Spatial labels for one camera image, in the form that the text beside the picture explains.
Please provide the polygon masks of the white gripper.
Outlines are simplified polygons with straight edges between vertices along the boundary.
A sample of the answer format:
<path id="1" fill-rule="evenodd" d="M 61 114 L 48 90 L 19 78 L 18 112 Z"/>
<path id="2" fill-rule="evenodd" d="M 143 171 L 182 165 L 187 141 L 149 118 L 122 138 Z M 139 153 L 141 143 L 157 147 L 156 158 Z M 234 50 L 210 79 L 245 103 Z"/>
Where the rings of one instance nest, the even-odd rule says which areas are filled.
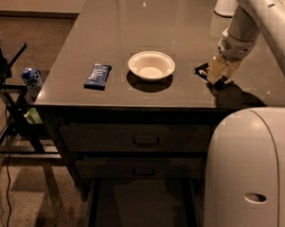
<path id="1" fill-rule="evenodd" d="M 243 60 L 253 51 L 258 39 L 258 33 L 244 33 L 242 36 L 234 36 L 225 29 L 218 41 L 219 55 L 212 58 L 207 72 L 207 81 L 215 84 L 217 81 L 230 81 Z"/>

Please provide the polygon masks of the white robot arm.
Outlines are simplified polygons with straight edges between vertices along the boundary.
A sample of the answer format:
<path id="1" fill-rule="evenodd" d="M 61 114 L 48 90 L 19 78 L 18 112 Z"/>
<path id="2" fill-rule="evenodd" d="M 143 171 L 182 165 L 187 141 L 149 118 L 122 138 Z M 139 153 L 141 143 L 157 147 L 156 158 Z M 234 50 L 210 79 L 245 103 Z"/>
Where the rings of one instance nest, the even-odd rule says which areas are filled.
<path id="1" fill-rule="evenodd" d="M 285 227 L 285 0 L 238 0 L 209 81 L 236 73 L 258 36 L 281 69 L 256 55 L 240 70 L 264 105 L 227 116 L 208 149 L 204 227 Z"/>

